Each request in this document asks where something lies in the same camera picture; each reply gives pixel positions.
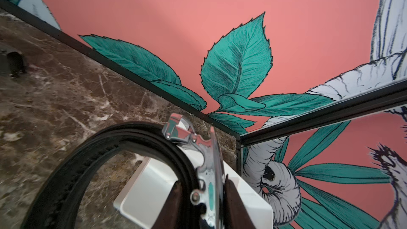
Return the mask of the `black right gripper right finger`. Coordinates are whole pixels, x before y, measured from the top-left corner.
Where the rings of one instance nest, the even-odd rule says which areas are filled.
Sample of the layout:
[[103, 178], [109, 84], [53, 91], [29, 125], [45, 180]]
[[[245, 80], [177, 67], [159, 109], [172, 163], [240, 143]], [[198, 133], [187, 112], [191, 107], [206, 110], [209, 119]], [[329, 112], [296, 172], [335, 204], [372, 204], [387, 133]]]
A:
[[235, 184], [229, 178], [226, 178], [224, 183], [224, 227], [255, 229]]

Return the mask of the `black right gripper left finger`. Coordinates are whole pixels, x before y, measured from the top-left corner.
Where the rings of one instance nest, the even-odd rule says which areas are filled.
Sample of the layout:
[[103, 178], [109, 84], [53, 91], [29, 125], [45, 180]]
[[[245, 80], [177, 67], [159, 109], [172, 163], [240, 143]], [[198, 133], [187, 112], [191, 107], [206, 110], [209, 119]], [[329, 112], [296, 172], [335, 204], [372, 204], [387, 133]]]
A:
[[181, 225], [183, 188], [176, 181], [162, 207], [152, 229], [179, 229]]

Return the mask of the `black belt with metal buckle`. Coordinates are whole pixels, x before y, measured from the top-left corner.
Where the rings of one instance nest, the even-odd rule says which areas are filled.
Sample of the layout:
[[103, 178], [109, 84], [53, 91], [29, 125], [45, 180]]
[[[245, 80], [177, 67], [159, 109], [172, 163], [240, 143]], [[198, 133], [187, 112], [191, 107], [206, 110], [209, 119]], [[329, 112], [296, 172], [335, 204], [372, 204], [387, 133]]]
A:
[[216, 134], [208, 140], [184, 116], [164, 125], [113, 125], [88, 138], [50, 175], [29, 208], [24, 229], [72, 229], [95, 173], [121, 151], [168, 165], [182, 184], [180, 229], [221, 229], [224, 225], [224, 169]]

